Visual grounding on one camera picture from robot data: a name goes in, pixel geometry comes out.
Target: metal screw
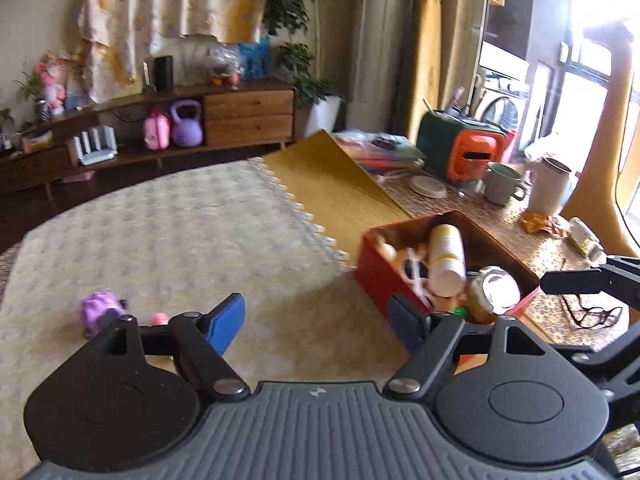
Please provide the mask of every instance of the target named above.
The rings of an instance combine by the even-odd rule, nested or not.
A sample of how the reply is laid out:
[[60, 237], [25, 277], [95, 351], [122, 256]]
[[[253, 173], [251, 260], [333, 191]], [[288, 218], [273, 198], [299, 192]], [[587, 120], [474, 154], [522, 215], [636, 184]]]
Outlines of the metal screw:
[[246, 385], [240, 379], [219, 379], [213, 384], [213, 389], [220, 395], [238, 395], [244, 392]]
[[588, 363], [591, 358], [589, 357], [588, 354], [577, 353], [572, 355], [571, 359], [578, 364], [584, 364], [584, 363]]
[[396, 394], [414, 394], [420, 389], [420, 383], [415, 379], [400, 377], [388, 383], [389, 389]]

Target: wooden drawer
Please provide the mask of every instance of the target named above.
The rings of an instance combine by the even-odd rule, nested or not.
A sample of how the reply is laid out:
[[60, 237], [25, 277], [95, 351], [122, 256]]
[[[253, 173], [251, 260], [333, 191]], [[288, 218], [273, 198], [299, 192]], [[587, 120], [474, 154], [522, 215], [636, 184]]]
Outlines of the wooden drawer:
[[216, 148], [271, 144], [291, 139], [293, 115], [207, 120], [205, 130], [207, 145]]
[[225, 92], [204, 97], [206, 121], [292, 113], [293, 92], [291, 90]]
[[51, 176], [73, 171], [66, 146], [32, 153], [0, 164], [0, 190], [46, 182]]

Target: red box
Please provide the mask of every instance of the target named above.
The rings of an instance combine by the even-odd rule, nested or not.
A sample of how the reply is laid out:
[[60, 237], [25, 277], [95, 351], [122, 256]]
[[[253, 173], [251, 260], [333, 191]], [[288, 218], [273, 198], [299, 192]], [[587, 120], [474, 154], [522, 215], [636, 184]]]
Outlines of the red box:
[[428, 308], [414, 294], [398, 270], [378, 252], [377, 240], [382, 236], [397, 250], [416, 248], [426, 244], [431, 229], [440, 224], [455, 225], [460, 230], [467, 269], [471, 266], [497, 265], [513, 276], [520, 287], [522, 299], [508, 314], [521, 316], [540, 291], [540, 280], [495, 238], [459, 211], [447, 211], [374, 227], [364, 233], [355, 277], [382, 315], [386, 318], [386, 304], [393, 294], [402, 294], [425, 312], [428, 312]]

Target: white router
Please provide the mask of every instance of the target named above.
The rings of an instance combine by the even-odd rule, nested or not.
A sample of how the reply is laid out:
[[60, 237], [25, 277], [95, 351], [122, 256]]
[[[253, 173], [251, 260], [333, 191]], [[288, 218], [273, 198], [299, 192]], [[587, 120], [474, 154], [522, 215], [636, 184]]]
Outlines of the white router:
[[111, 126], [98, 126], [90, 129], [91, 134], [82, 132], [74, 137], [76, 154], [83, 166], [90, 166], [105, 160], [111, 160], [118, 154], [118, 145], [114, 129]]

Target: white flower pot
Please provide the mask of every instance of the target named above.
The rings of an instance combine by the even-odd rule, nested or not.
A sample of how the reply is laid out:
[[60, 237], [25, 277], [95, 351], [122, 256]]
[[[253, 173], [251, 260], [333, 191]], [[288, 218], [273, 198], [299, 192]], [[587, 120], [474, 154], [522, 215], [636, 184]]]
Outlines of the white flower pot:
[[338, 96], [329, 96], [323, 101], [314, 104], [306, 122], [304, 137], [311, 136], [318, 130], [332, 133], [341, 102], [342, 99]]

